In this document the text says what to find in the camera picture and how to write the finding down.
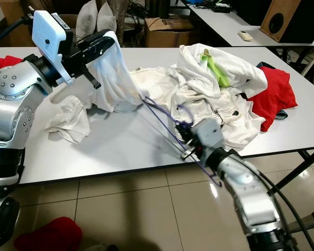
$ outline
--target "white fabric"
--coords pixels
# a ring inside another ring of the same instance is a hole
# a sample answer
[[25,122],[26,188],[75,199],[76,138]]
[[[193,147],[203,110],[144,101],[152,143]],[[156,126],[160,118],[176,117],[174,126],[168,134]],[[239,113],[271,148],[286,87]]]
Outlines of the white fabric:
[[75,35],[80,40],[90,34],[93,34],[96,26],[98,10],[95,0],[84,4],[77,16]]
[[115,43],[87,66],[101,83],[101,87],[95,90],[92,84],[81,76],[72,85],[52,96],[52,103],[59,103],[65,97],[73,95],[87,109],[95,104],[98,108],[110,112],[130,112],[142,103],[139,91],[129,76],[115,33],[109,31],[104,36],[113,38]]
[[91,132],[86,109],[74,96],[67,96],[58,106],[61,111],[46,124],[45,129],[59,132],[67,141],[80,143]]
[[107,2],[105,2],[99,10],[96,21],[96,29],[97,31],[110,29],[113,32],[116,32],[116,17]]
[[[207,63],[201,62],[204,49],[208,49],[215,65],[223,70],[230,87],[220,88],[214,72]],[[130,76],[139,89],[148,92],[151,99],[167,108],[177,120],[191,121],[188,113],[177,105],[184,105],[191,112],[194,124],[204,118],[215,118],[223,124],[225,144],[230,147],[246,146],[259,134],[260,125],[265,121],[252,113],[250,102],[237,95],[245,93],[250,98],[265,90],[264,73],[245,60],[216,48],[203,44],[181,45],[176,65],[139,69]]]

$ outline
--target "white pillow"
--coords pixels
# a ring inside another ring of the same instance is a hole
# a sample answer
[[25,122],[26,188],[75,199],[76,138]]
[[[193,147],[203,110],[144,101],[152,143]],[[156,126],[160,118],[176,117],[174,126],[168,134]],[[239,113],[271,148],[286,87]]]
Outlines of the white pillow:
[[107,2],[102,5],[98,13],[96,29],[97,31],[110,29],[113,32],[116,32],[116,17],[114,16]]
[[80,40],[94,33],[98,10],[95,0],[84,4],[77,17],[75,36]]

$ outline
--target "tiled floor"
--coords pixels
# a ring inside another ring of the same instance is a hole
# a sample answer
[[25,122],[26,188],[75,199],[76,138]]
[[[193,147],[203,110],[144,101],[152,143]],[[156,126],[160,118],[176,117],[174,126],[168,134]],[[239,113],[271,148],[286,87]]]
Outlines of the tiled floor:
[[[274,182],[301,162],[296,153],[252,158]],[[314,166],[282,190],[300,216],[314,212]],[[232,198],[195,165],[19,188],[21,213],[11,241],[60,216],[83,232],[80,250],[99,242],[121,251],[249,250]],[[281,203],[288,222],[293,221]],[[314,239],[314,230],[310,231]],[[310,250],[301,233],[300,250]]]

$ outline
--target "red cloth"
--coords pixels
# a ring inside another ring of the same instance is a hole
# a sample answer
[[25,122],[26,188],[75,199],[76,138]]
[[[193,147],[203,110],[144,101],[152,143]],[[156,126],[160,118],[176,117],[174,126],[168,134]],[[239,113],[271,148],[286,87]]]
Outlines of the red cloth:
[[16,65],[21,61],[22,59],[15,58],[13,56],[6,56],[4,59],[0,58],[0,69],[5,66]]
[[298,104],[289,84],[288,73],[264,66],[260,69],[266,76],[267,89],[248,100],[253,101],[252,111],[266,119],[261,125],[261,131],[267,132],[281,109],[295,107]]
[[14,241],[18,251],[77,251],[82,231],[70,218],[53,220],[30,234],[22,234]]

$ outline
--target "desk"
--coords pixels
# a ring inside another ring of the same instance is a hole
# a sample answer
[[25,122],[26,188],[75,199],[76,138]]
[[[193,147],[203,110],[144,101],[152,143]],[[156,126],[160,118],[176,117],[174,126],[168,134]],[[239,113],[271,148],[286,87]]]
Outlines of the desk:
[[[211,9],[198,9],[194,5],[187,5],[199,18],[210,26],[232,47],[314,47],[313,43],[278,43],[263,33],[259,26],[252,26],[245,22],[235,12],[217,13]],[[239,31],[244,30],[253,40],[244,41]]]
[[[253,65],[265,61],[289,72],[299,104],[295,109],[287,110],[286,120],[275,121],[267,133],[258,135],[239,154],[254,157],[314,149],[314,86],[266,48],[221,49]],[[130,70],[139,66],[170,66],[178,55],[177,48],[124,48],[122,51]],[[36,48],[0,48],[0,57],[13,55],[23,58],[31,53],[39,55]],[[132,113],[92,110],[91,134],[81,144],[72,144],[57,134],[46,133],[44,125],[56,113],[49,98],[45,98],[36,111],[26,146],[26,168],[21,184],[182,163],[179,151],[170,143],[173,140],[144,106]],[[158,114],[172,126],[166,116]]]

